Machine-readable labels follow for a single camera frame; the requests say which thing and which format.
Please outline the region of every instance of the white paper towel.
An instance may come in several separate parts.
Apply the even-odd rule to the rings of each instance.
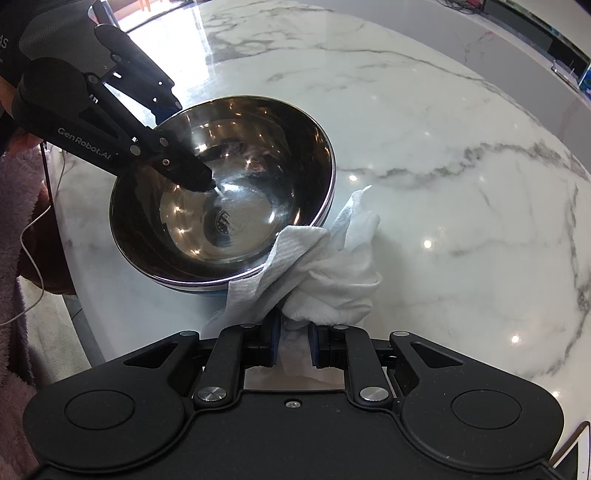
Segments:
[[[371,245],[379,216],[362,202],[368,188],[351,195],[330,230],[283,229],[262,271],[230,282],[226,308],[204,327],[202,338],[216,337],[230,325],[261,323],[284,300],[280,307],[289,320],[282,325],[280,362],[288,375],[318,377],[303,327],[358,324],[371,311],[371,295],[382,281]]]

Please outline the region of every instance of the white cable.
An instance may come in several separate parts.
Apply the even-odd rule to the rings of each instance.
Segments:
[[[66,169],[66,159],[62,156],[62,160],[63,163],[61,165],[61,173],[60,173],[60,178],[57,181],[57,187],[56,187],[56,195],[54,196],[54,201],[57,199],[57,194],[60,190],[60,183],[61,183],[61,178],[64,175],[64,170]],[[21,313],[19,313],[18,315],[12,317],[10,320],[7,320],[4,323],[0,323],[0,328],[1,327],[5,327],[7,325],[10,325],[12,322],[14,322],[15,320],[17,320],[18,318],[22,317],[23,315],[25,315],[27,312],[30,312],[33,308],[35,308],[37,306],[37,304],[41,301],[41,299],[43,298],[43,295],[45,294],[45,283],[43,282],[43,277],[41,276],[41,272],[39,271],[39,267],[37,267],[37,264],[35,263],[35,261],[33,260],[33,257],[31,256],[31,254],[29,253],[29,250],[27,250],[27,247],[25,247],[25,244],[22,241],[22,236],[25,234],[25,232],[27,230],[30,229],[30,227],[32,227],[33,225],[35,225],[35,223],[37,223],[38,220],[40,220],[45,214],[47,214],[47,212],[49,212],[49,210],[51,210],[51,205],[49,207],[47,207],[45,209],[45,211],[39,215],[37,218],[35,218],[31,223],[29,223],[21,232],[21,236],[20,236],[20,241],[21,241],[21,247],[22,249],[25,251],[25,253],[27,254],[27,257],[29,257],[29,260],[31,261],[31,263],[33,264],[33,268],[35,268],[35,272],[37,272],[37,275],[39,275],[39,280],[41,282],[41,295],[39,295],[39,298],[33,303],[33,305],[31,305],[30,307],[27,307],[26,309],[24,309]]]

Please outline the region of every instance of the white marble surface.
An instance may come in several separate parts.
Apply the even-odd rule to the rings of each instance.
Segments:
[[[474,72],[399,33],[291,2],[215,0],[134,33],[185,106],[267,95],[313,116],[338,166],[329,221],[366,185],[384,282],[371,335],[408,329],[554,392],[589,418],[591,183],[568,149]],[[113,177],[67,157],[66,256],[107,359],[223,300],[156,285],[108,225]]]

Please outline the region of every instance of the stainless steel bowl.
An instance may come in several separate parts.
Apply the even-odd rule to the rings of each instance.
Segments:
[[[156,130],[191,148],[212,169],[216,188],[190,192],[150,167],[117,178],[115,243],[153,280],[177,290],[223,290],[262,268],[284,227],[326,219],[333,151],[321,127],[296,107],[254,96],[219,98]]]

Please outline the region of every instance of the pink fuzzy blanket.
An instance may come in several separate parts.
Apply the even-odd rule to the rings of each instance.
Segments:
[[[43,178],[38,148],[0,158],[0,323],[22,311],[17,284],[19,236],[30,221]],[[22,431],[35,394],[25,318],[0,327],[0,480],[18,480],[37,462]]]

